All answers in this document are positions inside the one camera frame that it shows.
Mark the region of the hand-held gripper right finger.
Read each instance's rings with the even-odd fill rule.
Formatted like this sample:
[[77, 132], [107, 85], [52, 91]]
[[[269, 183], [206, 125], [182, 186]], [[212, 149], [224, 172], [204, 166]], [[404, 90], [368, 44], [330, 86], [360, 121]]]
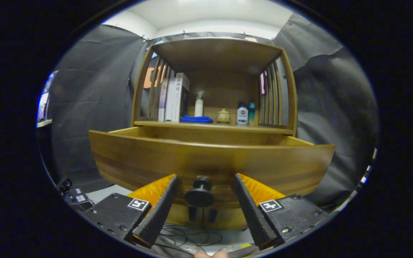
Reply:
[[254, 244], [259, 250], [298, 240], [323, 224], [328, 213], [300, 194], [256, 202], [251, 188], [260, 182], [236, 173], [232, 184]]

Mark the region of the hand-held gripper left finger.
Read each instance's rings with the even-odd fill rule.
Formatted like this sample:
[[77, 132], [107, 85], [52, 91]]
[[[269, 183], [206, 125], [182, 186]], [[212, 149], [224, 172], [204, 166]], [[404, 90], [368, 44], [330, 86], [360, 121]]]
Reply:
[[112, 193], [85, 211], [93, 225], [110, 236], [151, 248], [165, 224], [180, 178], [156, 180], [126, 196]]

